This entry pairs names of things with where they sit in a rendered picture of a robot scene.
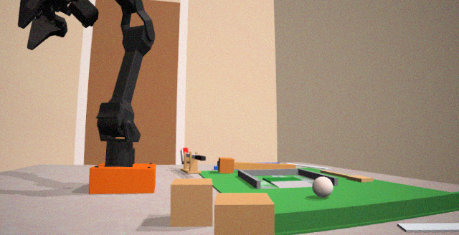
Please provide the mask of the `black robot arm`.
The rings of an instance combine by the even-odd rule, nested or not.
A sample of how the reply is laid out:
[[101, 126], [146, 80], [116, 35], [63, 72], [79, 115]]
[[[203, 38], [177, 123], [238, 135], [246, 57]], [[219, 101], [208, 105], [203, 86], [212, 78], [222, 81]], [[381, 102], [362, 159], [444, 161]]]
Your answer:
[[[63, 0], [72, 15], [88, 28], [98, 20], [97, 7], [89, 0]], [[121, 31], [125, 54], [121, 62], [118, 79], [109, 102], [102, 102], [97, 115], [100, 141], [107, 142], [105, 167], [133, 167], [135, 148], [133, 142], [139, 142], [140, 132], [134, 121], [131, 106], [138, 73], [143, 56], [152, 48], [155, 31], [150, 16], [144, 11], [141, 0], [115, 0], [123, 12]], [[143, 20], [143, 26], [130, 27], [131, 14], [137, 13]], [[125, 139], [116, 139], [125, 137]]]

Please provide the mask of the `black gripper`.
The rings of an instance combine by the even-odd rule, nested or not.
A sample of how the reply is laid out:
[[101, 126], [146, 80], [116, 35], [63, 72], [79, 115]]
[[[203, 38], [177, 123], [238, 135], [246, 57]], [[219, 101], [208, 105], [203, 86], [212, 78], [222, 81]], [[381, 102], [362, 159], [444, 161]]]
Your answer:
[[55, 12], [66, 14], [67, 5], [63, 0], [20, 0], [18, 27], [25, 29], [32, 23], [28, 49], [34, 50], [50, 36], [64, 37], [67, 33], [67, 22]]

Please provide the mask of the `red putter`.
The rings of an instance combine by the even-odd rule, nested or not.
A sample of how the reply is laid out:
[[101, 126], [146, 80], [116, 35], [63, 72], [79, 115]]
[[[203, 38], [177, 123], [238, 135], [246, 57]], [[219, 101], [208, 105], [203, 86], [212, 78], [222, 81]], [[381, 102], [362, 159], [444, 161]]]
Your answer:
[[[181, 163], [182, 164], [184, 164], [184, 152], [186, 152], [186, 157], [189, 157], [189, 153], [188, 153], [187, 148], [182, 148], [181, 149]], [[192, 154], [191, 158], [196, 159], [196, 160], [200, 160], [200, 161], [206, 161], [206, 157], [205, 156], [201, 156], [201, 155]]]

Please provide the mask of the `white golf ball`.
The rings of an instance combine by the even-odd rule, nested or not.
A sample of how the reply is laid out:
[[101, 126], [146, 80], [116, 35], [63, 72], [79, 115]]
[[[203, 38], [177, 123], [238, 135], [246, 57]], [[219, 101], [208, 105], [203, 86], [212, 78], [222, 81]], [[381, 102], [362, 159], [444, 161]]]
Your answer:
[[328, 178], [319, 177], [314, 180], [312, 189], [318, 197], [327, 197], [333, 191], [333, 184]]

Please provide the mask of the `green flat mat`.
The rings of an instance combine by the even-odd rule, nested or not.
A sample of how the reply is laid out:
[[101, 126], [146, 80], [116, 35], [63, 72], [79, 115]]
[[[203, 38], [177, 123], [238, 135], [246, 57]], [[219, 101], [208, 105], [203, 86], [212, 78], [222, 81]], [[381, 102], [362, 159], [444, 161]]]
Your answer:
[[[219, 171], [201, 171], [201, 173], [199, 173], [202, 178], [211, 178], [212, 187], [220, 193], [266, 193], [270, 197], [271, 201], [275, 204], [275, 212], [322, 208], [329, 206], [346, 206], [349, 204], [387, 201], [420, 196], [431, 196], [441, 193], [450, 193], [447, 191], [439, 191], [435, 189], [432, 190], [429, 188], [409, 186], [406, 184], [386, 182], [377, 179], [373, 179], [373, 181], [370, 182], [361, 183], [358, 181], [347, 180], [347, 178], [343, 178], [341, 176], [329, 175], [325, 173], [321, 174], [338, 178], [338, 185], [333, 186], [331, 195], [327, 197], [318, 197], [313, 192], [312, 186], [305, 188], [279, 188], [263, 180], [264, 177], [273, 176], [258, 176], [258, 179], [261, 181], [261, 188], [256, 189], [238, 176], [238, 170], [234, 170], [234, 173], [220, 173]], [[403, 219], [415, 219], [417, 217], [444, 214], [454, 211], [459, 211], [459, 208], [452, 208], [450, 210], [430, 212], [425, 214], [396, 217], [394, 219], [361, 222], [360, 224], [346, 224], [341, 226], [331, 226], [309, 230], [286, 231], [276, 233], [275, 235], [297, 235], [320, 231], [330, 231], [334, 229], [347, 229], [355, 226], [368, 226], [371, 224], [387, 223], [389, 221], [402, 221]]]

